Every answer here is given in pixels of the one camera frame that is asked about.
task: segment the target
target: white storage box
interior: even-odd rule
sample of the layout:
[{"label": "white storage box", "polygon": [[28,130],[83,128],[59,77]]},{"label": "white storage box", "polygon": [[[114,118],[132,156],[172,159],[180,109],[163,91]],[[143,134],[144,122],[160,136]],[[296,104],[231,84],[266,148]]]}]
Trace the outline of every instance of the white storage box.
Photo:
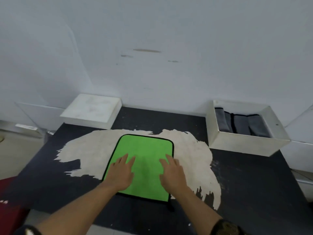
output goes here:
[{"label": "white storage box", "polygon": [[[234,114],[259,114],[267,126],[272,138],[226,133],[218,129],[215,108],[222,107]],[[206,115],[209,147],[239,153],[271,156],[290,142],[283,125],[272,108],[263,104],[214,100],[209,102]]]},{"label": "white storage box", "polygon": [[67,124],[111,129],[121,107],[117,97],[79,94],[60,116]]}]

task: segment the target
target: table surface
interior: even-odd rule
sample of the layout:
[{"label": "table surface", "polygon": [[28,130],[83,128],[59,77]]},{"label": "table surface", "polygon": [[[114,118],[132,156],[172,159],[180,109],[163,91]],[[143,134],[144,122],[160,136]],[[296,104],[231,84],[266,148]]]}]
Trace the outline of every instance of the table surface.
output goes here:
[{"label": "table surface", "polygon": [[[122,107],[112,129],[188,131],[208,143],[204,117]],[[13,181],[3,195],[11,202],[53,213],[96,187],[89,175],[71,177],[80,160],[54,160],[68,141],[98,130],[63,124]],[[312,234],[313,213],[280,151],[271,157],[211,149],[211,167],[221,185],[218,213],[257,234]],[[205,202],[212,207],[213,196]],[[163,204],[115,195],[95,220],[96,225],[134,234],[194,234],[179,204],[171,212]]]}]

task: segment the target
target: left hand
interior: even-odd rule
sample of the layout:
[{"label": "left hand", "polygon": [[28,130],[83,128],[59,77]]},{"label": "left hand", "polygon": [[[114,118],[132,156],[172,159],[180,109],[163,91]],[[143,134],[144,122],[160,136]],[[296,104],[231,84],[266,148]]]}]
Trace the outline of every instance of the left hand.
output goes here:
[{"label": "left hand", "polygon": [[118,158],[115,163],[112,163],[109,167],[105,180],[99,185],[99,187],[113,188],[116,193],[120,190],[127,189],[133,181],[134,173],[131,172],[131,167],[135,162],[135,157],[126,163],[128,154]]}]

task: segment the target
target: red object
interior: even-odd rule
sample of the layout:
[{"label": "red object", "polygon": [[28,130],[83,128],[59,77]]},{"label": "red object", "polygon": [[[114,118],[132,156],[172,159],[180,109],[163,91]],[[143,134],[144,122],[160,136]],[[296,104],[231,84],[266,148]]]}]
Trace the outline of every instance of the red object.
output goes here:
[{"label": "red object", "polygon": [[[1,193],[9,186],[14,177],[0,180],[0,196]],[[10,206],[10,201],[0,203],[0,234],[11,235],[24,222],[29,210],[20,206]]]}]

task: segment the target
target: hand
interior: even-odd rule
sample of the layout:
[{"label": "hand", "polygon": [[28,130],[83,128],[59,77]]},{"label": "hand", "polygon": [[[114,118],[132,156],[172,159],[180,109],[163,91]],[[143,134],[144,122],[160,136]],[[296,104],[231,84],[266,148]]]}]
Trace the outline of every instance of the hand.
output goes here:
[{"label": "hand", "polygon": [[99,185],[99,187],[110,187],[117,193],[120,190],[127,189],[133,181],[134,173],[131,172],[131,167],[135,162],[135,157],[126,163],[128,154],[118,158],[115,163],[112,163],[109,167],[105,180]]},{"label": "hand", "polygon": [[185,173],[178,159],[174,159],[167,154],[166,158],[169,164],[165,159],[159,160],[164,169],[164,173],[160,175],[161,185],[168,193],[177,197],[180,193],[183,193],[185,189],[188,189]]}]

